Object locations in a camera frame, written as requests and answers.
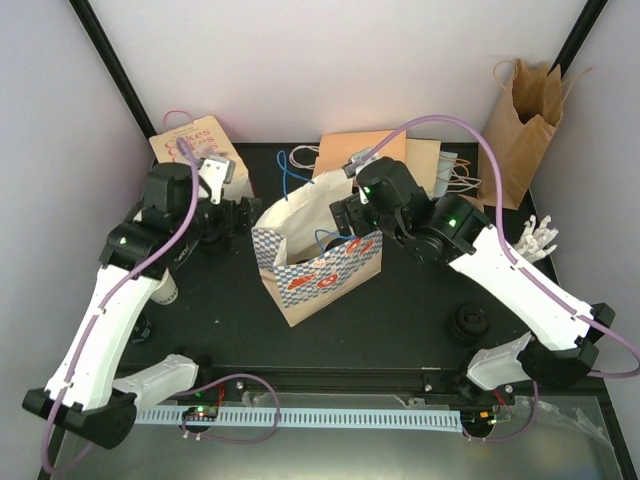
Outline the blue checkered paper bag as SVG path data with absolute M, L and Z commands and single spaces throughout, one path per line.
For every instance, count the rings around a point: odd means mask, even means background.
M 379 232 L 341 233 L 330 205 L 352 194 L 353 181 L 341 170 L 305 179 L 289 191 L 284 151 L 283 198 L 269 207 L 251 230 L 261 280 L 289 326 L 333 303 L 380 273 L 383 237 Z

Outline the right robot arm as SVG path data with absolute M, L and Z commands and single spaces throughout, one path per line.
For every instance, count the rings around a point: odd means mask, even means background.
M 408 167 L 390 157 L 352 161 L 342 168 L 359 191 L 331 204 L 338 231 L 364 237 L 379 230 L 418 261 L 440 262 L 473 280 L 528 328 L 509 343 L 481 349 L 454 379 L 457 396 L 476 403 L 490 390 L 532 380 L 569 388 L 588 376 L 614 311 L 563 291 L 510 245 L 472 203 L 446 194 L 432 200 Z

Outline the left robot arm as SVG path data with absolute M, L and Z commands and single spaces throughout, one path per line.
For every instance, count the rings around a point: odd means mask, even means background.
M 193 399 L 213 391 L 210 357 L 186 349 L 124 378 L 116 371 L 145 305 L 176 300 L 172 270 L 197 246 L 222 248 L 255 222 L 259 200 L 224 196 L 233 170 L 232 161 L 213 157 L 148 172 L 142 199 L 107 237 L 71 347 L 46 386 L 25 394 L 25 410 L 112 449 L 137 414 L 183 391 Z

